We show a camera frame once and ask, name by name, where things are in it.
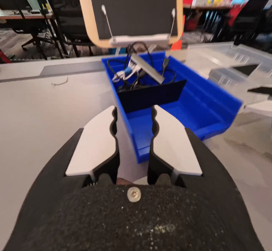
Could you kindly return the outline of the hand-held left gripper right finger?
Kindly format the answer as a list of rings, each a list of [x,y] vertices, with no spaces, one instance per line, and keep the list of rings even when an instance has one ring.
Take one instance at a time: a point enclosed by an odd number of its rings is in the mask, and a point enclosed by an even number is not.
[[[174,172],[201,176],[203,174],[185,126],[158,105],[151,107],[152,133],[149,166],[156,174]]]

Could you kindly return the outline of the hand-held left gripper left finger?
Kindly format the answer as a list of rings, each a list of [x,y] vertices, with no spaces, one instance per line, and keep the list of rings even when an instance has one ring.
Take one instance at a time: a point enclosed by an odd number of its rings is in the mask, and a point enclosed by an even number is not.
[[[117,177],[120,154],[116,123],[117,108],[110,106],[84,126],[66,176],[99,177],[106,173],[110,177]]]

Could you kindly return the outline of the blue plastic bin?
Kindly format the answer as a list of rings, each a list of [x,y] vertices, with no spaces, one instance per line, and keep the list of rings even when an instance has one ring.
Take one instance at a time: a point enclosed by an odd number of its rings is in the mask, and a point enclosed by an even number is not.
[[[125,113],[117,96],[118,92],[132,90],[130,87],[136,75],[130,77],[126,85],[121,80],[114,83],[112,81],[114,74],[124,70],[126,56],[104,58],[101,61],[134,147],[137,163],[148,161],[153,136],[151,108]],[[169,65],[164,77],[162,84],[181,80],[187,80],[187,82],[178,101],[159,106],[193,131],[201,141],[225,132],[242,106],[241,100],[203,78],[172,56],[169,56]],[[156,85],[159,84],[148,75],[140,79],[140,88]]]

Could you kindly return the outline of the grey aluminium USB hub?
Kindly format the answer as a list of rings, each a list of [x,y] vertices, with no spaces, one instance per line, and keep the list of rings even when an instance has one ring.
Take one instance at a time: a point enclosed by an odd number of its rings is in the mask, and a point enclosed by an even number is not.
[[[162,84],[164,81],[164,77],[159,74],[154,67],[148,64],[144,59],[136,54],[131,55],[131,61],[135,64],[139,65],[141,69],[147,73],[150,77],[152,77],[157,83]]]

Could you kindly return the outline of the black bin divider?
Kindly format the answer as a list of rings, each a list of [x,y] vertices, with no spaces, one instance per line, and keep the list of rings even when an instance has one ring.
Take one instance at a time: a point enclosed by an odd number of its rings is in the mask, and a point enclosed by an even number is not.
[[[261,94],[267,94],[269,96],[272,96],[272,87],[268,87],[268,86],[261,86],[261,87],[257,87],[257,88],[252,88],[247,91],[252,92],[252,93],[261,93]]]
[[[259,66],[259,64],[249,64],[242,66],[233,66],[232,68],[239,71],[240,73],[250,76],[251,73]]]
[[[187,80],[118,92],[125,113],[178,101]]]

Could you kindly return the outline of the orange traffic cone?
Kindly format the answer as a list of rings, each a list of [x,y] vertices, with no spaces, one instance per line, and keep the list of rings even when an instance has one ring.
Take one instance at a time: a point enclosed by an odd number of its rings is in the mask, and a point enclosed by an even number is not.
[[[173,43],[171,46],[171,51],[178,51],[182,49],[182,39],[178,40],[177,42]]]

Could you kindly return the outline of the wooden table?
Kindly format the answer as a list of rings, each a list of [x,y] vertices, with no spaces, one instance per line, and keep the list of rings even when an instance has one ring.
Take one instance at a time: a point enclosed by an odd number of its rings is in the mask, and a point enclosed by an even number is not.
[[[22,19],[54,19],[54,15],[52,12],[47,14],[42,14],[41,11],[28,12],[23,10],[19,12],[19,10],[0,10],[0,19],[1,20],[22,20]]]

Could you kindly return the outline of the black board with wooden frame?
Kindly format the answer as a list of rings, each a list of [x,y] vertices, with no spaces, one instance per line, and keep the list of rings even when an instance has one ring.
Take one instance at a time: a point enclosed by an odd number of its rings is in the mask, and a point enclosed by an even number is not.
[[[105,5],[113,36],[146,36],[169,34],[172,27],[172,9],[176,9],[175,22],[169,42],[177,42],[183,33],[183,0],[80,0],[85,28],[95,46],[112,46],[111,38],[101,5]]]

